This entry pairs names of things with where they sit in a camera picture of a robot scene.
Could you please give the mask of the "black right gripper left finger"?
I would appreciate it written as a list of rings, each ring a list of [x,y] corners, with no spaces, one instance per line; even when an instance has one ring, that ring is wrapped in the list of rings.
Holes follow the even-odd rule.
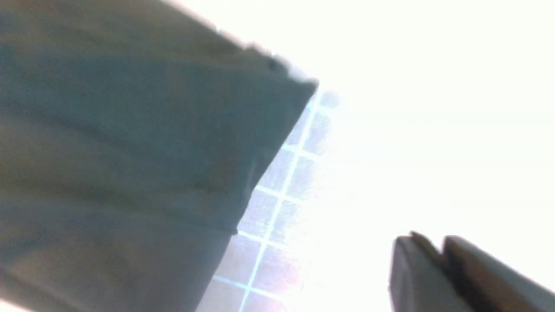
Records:
[[[389,293],[393,312],[471,312],[428,237],[399,236],[392,249]]]

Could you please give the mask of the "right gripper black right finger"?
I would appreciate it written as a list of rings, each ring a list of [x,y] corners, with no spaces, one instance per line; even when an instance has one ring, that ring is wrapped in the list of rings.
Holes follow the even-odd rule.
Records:
[[[554,292],[459,236],[446,236],[442,255],[458,294],[476,312],[553,312]]]

